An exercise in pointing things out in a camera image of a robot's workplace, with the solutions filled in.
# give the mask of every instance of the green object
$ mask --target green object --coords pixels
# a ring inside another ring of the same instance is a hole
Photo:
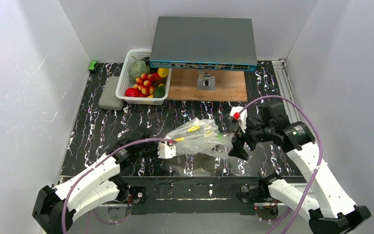
[[[98,64],[97,60],[92,60],[90,66],[88,67],[88,70],[95,71],[95,66]]]
[[[166,88],[164,86],[157,87],[152,95],[153,98],[162,98],[166,94]]]
[[[128,76],[132,81],[135,82],[135,79],[137,77],[141,77],[141,74],[146,73],[150,74],[151,69],[150,67],[146,66],[146,62],[142,60],[134,61],[130,64],[130,67],[128,68]]]

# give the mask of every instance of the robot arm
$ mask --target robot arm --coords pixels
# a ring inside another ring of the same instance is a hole
[[[320,167],[316,166],[319,149],[309,128],[303,122],[290,123],[281,101],[268,101],[259,107],[261,119],[247,117],[246,110],[239,115],[242,107],[232,109],[231,119],[239,126],[229,155],[247,160],[245,143],[254,150],[259,142],[273,141],[293,160],[306,181],[318,169],[311,186],[316,199],[307,196],[299,212],[313,233],[347,233],[368,219],[371,216],[368,208],[357,206],[344,192],[327,163],[322,160]],[[300,191],[277,174],[261,179],[257,194],[280,200],[293,210],[302,197]]]
[[[95,163],[75,177],[53,188],[45,186],[39,191],[32,216],[46,234],[62,233],[61,215],[66,197],[75,182],[89,170],[91,170],[91,173],[80,180],[69,197],[65,219],[67,230],[80,216],[98,205],[108,201],[119,201],[120,198],[128,196],[128,183],[119,175],[121,168],[126,168],[131,164],[129,158],[157,155],[159,153],[157,151],[158,144],[148,142],[133,145],[115,153],[108,159],[106,158],[123,145],[137,139],[149,138],[150,134],[146,134],[148,131],[148,129],[134,131],[132,139],[122,139],[108,149]]]

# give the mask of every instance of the yellow lemon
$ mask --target yellow lemon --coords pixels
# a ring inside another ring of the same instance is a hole
[[[160,67],[158,68],[158,75],[161,77],[161,78],[166,78],[168,76],[168,73],[170,72],[170,69],[168,68],[164,68],[164,67]]]

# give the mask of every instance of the gray sponge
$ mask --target gray sponge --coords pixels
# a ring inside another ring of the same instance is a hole
[[[119,77],[109,77],[105,84],[104,91],[99,99],[99,107],[106,110],[120,111],[124,105],[122,99],[117,98],[115,90],[117,89]]]

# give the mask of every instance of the wooden board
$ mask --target wooden board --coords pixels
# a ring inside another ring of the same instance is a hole
[[[216,90],[197,90],[198,70],[173,69],[169,100],[247,101],[244,72],[205,70],[216,78]]]

